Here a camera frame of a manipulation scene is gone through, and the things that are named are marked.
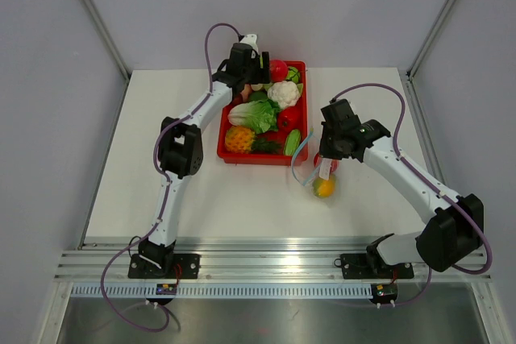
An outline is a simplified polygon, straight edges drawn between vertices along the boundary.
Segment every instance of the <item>black mounting plate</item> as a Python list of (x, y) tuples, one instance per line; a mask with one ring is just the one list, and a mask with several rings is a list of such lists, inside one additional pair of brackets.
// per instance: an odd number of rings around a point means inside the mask
[(365, 253), (350, 253), (340, 256), (340, 265), (335, 266), (342, 268), (342, 275), (345, 280), (391, 280), (394, 278), (394, 270), (396, 270), (396, 278), (399, 280), (410, 280), (414, 278), (414, 270), (410, 263), (399, 263), (396, 266), (389, 267), (382, 271), (380, 275), (374, 273), (368, 265)]
[[(172, 267), (179, 264), (182, 269), (182, 280), (196, 280), (199, 275), (199, 263), (201, 256), (199, 254), (174, 254), (172, 260)], [(141, 258), (138, 254), (133, 254), (131, 257), (131, 264), (129, 265), (129, 273), (127, 277), (138, 280), (155, 280), (155, 279), (176, 279), (176, 272), (170, 271), (167, 275), (154, 264)]]

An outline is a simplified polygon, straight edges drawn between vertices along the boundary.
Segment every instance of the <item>red bell pepper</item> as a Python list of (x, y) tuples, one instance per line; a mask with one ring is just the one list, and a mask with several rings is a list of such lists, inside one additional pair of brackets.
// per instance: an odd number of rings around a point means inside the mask
[(291, 106), (282, 110), (277, 115), (277, 127), (281, 131), (290, 132), (296, 129), (296, 125), (301, 119), (301, 110), (298, 106)]

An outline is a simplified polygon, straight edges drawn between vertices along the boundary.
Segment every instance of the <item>cauliflower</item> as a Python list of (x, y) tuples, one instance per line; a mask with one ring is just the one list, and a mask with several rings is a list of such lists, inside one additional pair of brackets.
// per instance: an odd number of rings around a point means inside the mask
[(277, 102), (281, 110), (296, 105), (300, 96), (298, 86), (292, 81), (276, 82), (267, 92), (267, 97)]

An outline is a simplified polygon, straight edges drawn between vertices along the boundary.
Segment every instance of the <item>yellow fruit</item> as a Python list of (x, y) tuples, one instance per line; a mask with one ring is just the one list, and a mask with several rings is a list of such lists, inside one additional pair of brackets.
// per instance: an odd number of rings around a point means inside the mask
[(329, 180), (324, 180), (321, 177), (315, 179), (312, 188), (314, 189), (314, 195), (316, 197), (330, 197), (335, 191), (336, 185), (337, 178), (334, 174), (330, 174)]
[(226, 133), (224, 144), (231, 153), (250, 153), (256, 134), (245, 126), (232, 126)]

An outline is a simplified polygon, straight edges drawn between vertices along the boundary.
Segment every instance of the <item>pineapple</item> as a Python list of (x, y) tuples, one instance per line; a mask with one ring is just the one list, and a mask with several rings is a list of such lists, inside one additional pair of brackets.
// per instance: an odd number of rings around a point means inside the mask
[(255, 131), (245, 126), (232, 126), (224, 139), (231, 153), (277, 153), (281, 145), (275, 141), (257, 138)]

